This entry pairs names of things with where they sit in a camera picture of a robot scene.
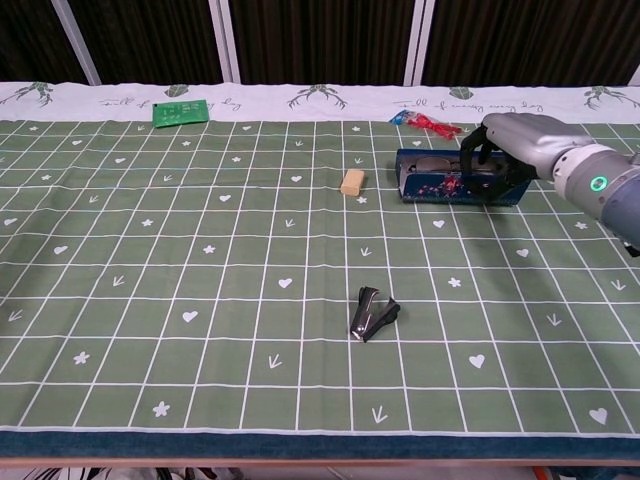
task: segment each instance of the green indicator light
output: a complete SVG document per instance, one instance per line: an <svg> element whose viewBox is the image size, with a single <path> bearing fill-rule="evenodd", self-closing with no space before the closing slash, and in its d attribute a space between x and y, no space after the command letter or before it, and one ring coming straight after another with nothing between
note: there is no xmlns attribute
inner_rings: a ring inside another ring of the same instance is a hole
<svg viewBox="0 0 640 480"><path fill-rule="evenodd" d="M591 190L594 192L601 192L607 188L608 183L609 181L607 180L607 177L596 177L591 180Z"/></svg>

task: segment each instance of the wooden block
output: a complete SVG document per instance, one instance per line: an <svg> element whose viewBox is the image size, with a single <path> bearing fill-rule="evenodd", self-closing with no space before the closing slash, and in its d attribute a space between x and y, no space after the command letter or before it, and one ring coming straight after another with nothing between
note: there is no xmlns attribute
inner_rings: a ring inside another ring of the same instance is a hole
<svg viewBox="0 0 640 480"><path fill-rule="evenodd" d="M343 195L357 197L358 195L360 195L360 187L362 187L363 181L364 181L364 171L355 170L351 168L347 170L347 174L344 176L344 179L342 180L342 186L340 187L340 192L342 192Z"/></svg>

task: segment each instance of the blue tin box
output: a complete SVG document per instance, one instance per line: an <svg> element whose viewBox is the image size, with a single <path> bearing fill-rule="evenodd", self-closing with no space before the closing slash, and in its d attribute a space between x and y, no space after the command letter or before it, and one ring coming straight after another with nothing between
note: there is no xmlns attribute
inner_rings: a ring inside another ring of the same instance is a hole
<svg viewBox="0 0 640 480"><path fill-rule="evenodd" d="M472 195L464 181L491 186L506 168L504 154L492 153L484 165L477 162L480 152L473 152L472 173L463 177L457 150L418 150L401 148L396 155L396 180L400 198L405 203L447 203L465 205L517 205L529 187L527 181L490 202Z"/></svg>

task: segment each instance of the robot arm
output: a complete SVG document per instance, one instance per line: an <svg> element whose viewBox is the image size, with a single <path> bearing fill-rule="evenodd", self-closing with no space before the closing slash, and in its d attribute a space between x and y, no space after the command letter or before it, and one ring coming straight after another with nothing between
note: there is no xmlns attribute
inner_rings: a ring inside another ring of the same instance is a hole
<svg viewBox="0 0 640 480"><path fill-rule="evenodd" d="M495 198L525 180L553 183L556 193L625 242L640 250L640 154L624 156L600 145L579 128L546 115L492 113L461 143L462 173L481 146L480 163L492 150L506 155L503 179L491 190L469 185L481 198Z"/></svg>

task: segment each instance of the dark curtain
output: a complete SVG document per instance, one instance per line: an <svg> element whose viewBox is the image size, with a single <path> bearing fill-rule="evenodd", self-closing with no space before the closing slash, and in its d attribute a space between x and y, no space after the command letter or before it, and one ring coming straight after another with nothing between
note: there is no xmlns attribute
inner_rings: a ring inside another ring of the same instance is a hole
<svg viewBox="0 0 640 480"><path fill-rule="evenodd" d="M207 0L70 0L102 83L222 82Z"/></svg>
<svg viewBox="0 0 640 480"><path fill-rule="evenodd" d="M403 83L413 0L229 3L242 83Z"/></svg>
<svg viewBox="0 0 640 480"><path fill-rule="evenodd" d="M423 85L626 85L639 0L437 0Z"/></svg>
<svg viewBox="0 0 640 480"><path fill-rule="evenodd" d="M87 83L49 0L0 1L0 81Z"/></svg>

